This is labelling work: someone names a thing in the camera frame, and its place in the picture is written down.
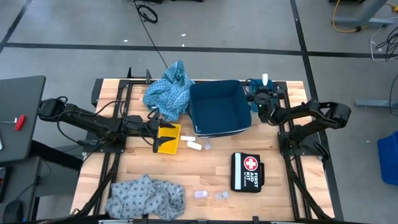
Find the black table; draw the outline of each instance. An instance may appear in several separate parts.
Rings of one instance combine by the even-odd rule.
[[[1,164],[1,166],[10,167],[11,175],[7,182],[6,194],[0,203],[0,222],[2,223],[2,216],[6,205],[15,200],[28,186],[30,187],[19,196],[18,200],[22,201],[25,220],[34,220],[37,213],[37,208],[35,208],[37,184],[33,183],[37,182],[37,178],[40,175],[40,158],[31,157],[23,161]]]
[[[20,131],[15,131],[13,123],[0,123],[4,147],[0,151],[0,163],[40,156],[46,161],[80,170],[81,159],[32,140],[44,83],[44,76],[0,80],[0,121],[13,121],[22,114],[26,116]]]

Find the black first aid kit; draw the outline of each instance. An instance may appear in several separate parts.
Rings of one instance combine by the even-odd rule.
[[[236,192],[261,191],[264,185],[264,164],[260,155],[235,152],[231,160],[231,190]]]

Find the wooden tabletop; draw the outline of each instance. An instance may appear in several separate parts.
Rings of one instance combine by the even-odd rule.
[[[119,80],[105,79],[98,100],[98,108],[116,99]],[[302,82],[287,82],[291,106],[307,101]],[[142,103],[147,85],[133,85],[129,115],[141,115],[147,118],[149,110]],[[110,105],[101,112],[102,116],[112,117],[114,106]],[[306,124],[311,118],[296,119],[295,124]],[[186,115],[181,115],[178,124],[182,125],[180,135],[194,136],[192,122]],[[211,139],[212,149],[196,151],[180,141],[177,153],[154,154],[152,147],[141,138],[128,138],[126,150],[121,156],[117,182],[134,180],[143,174],[152,179],[168,180],[185,188],[187,206],[185,213],[178,219],[186,220],[294,220],[285,163],[279,154],[277,140],[278,127],[261,123],[256,113],[252,112],[252,126],[243,133]],[[197,142],[204,145],[201,139]],[[265,165],[265,185],[258,194],[231,191],[231,155],[234,152],[259,154]],[[82,208],[98,187],[103,153],[94,153],[84,163],[71,211]],[[316,156],[303,156],[302,165],[307,189],[326,214],[334,217],[330,195],[326,184],[322,162]],[[207,190],[208,198],[194,199],[193,192]],[[227,190],[229,199],[215,200],[214,194]],[[301,194],[296,188],[300,216],[304,217]],[[104,205],[108,188],[104,191],[100,213]]]

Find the yellow block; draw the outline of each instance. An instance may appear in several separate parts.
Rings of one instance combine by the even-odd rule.
[[[173,124],[175,128],[160,128],[158,131],[158,137],[175,137],[174,140],[163,143],[157,152],[176,154],[178,140],[180,139],[181,125]]]

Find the gray floor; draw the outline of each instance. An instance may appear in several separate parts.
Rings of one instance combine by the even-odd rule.
[[[375,28],[339,34],[330,24],[333,5],[327,0],[296,0],[307,49],[314,52],[368,53]],[[0,39],[7,33],[25,1],[0,0]],[[363,6],[341,6],[338,14],[355,14]],[[233,47],[300,50],[289,0],[205,0],[170,2],[154,7],[158,24],[147,24],[155,43],[164,47]],[[392,17],[387,6],[377,17]],[[395,28],[380,31],[378,43]],[[33,0],[9,42],[36,44],[143,45],[151,43],[136,10],[124,0]],[[162,52],[170,65],[185,63],[190,78],[259,77],[308,82],[301,56]],[[355,108],[355,99],[388,99],[396,75],[396,61],[372,62],[368,58],[310,57],[321,101],[346,103],[353,110],[345,129],[327,131],[345,220],[396,223],[398,187],[381,180],[377,140],[390,135],[398,118],[388,110]],[[164,65],[156,52],[133,50],[60,50],[5,48],[0,54],[0,78],[45,75],[44,98],[67,95],[70,102],[94,110],[90,94],[95,78],[124,77],[149,69],[161,77]],[[85,132],[66,124],[75,139]],[[52,147],[71,142],[54,124],[38,121],[34,138]],[[70,152],[81,154],[81,149]],[[40,184],[38,218],[67,215],[77,173],[51,164],[52,175]]]

